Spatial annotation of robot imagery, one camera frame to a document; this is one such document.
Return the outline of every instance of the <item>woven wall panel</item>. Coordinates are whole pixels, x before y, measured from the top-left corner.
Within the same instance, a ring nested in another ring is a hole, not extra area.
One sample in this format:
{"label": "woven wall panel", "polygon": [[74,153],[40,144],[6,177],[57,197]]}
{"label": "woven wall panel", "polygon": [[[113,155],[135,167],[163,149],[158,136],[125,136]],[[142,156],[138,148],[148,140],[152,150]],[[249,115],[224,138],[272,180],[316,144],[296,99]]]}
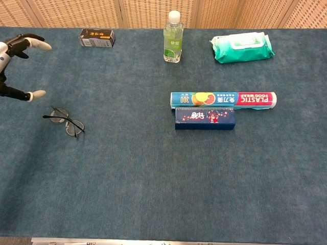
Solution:
{"label": "woven wall panel", "polygon": [[327,28],[327,0],[300,0],[284,28]]}
{"label": "woven wall panel", "polygon": [[120,27],[113,0],[28,1],[44,27]]}
{"label": "woven wall panel", "polygon": [[198,28],[234,28],[240,0],[205,0],[202,2]]}
{"label": "woven wall panel", "polygon": [[194,0],[123,0],[128,28],[164,28],[168,13],[178,10],[181,22],[187,28],[194,27]]}
{"label": "woven wall panel", "polygon": [[0,25],[7,27],[36,27],[20,1],[0,0]]}
{"label": "woven wall panel", "polygon": [[246,0],[236,28],[277,28],[292,0]]}

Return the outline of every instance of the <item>green wet wipes pack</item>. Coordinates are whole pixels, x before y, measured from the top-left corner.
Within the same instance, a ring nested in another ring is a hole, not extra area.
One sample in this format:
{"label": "green wet wipes pack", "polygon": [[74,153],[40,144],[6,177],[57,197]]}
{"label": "green wet wipes pack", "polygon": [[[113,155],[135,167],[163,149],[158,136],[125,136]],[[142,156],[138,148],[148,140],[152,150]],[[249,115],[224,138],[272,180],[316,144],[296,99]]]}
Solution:
{"label": "green wet wipes pack", "polygon": [[268,35],[263,32],[216,36],[211,43],[219,63],[263,60],[275,56]]}

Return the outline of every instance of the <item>plastic water bottle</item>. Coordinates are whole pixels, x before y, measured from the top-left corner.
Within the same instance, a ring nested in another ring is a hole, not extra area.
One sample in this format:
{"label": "plastic water bottle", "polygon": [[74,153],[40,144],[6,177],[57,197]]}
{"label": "plastic water bottle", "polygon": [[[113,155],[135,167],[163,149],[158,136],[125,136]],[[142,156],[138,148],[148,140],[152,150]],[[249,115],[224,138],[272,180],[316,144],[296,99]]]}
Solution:
{"label": "plastic water bottle", "polygon": [[182,54],[184,25],[180,22],[180,13],[170,11],[168,23],[163,30],[163,58],[167,62],[178,63]]}

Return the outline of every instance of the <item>tabletop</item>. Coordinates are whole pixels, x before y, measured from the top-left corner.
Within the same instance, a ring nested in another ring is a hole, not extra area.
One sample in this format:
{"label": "tabletop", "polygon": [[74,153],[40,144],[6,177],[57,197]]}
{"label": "tabletop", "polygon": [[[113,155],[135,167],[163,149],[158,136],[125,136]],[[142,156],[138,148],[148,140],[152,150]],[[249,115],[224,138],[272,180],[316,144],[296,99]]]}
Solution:
{"label": "tabletop", "polygon": [[[14,57],[1,97],[0,235],[327,243],[327,30],[185,29],[179,63],[162,30],[114,30],[113,48],[81,29],[0,28],[45,38]],[[220,64],[214,36],[264,31],[275,56]],[[236,110],[231,131],[175,130],[170,93],[273,91],[269,110]],[[84,123],[77,138],[52,106]]]}

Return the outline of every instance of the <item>dark blue box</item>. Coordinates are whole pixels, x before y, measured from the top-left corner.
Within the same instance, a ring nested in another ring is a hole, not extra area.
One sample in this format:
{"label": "dark blue box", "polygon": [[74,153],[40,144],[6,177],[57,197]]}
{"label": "dark blue box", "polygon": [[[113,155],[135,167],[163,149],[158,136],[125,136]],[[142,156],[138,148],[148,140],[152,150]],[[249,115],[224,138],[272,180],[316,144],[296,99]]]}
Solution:
{"label": "dark blue box", "polygon": [[232,130],[235,126],[233,108],[176,107],[175,129]]}

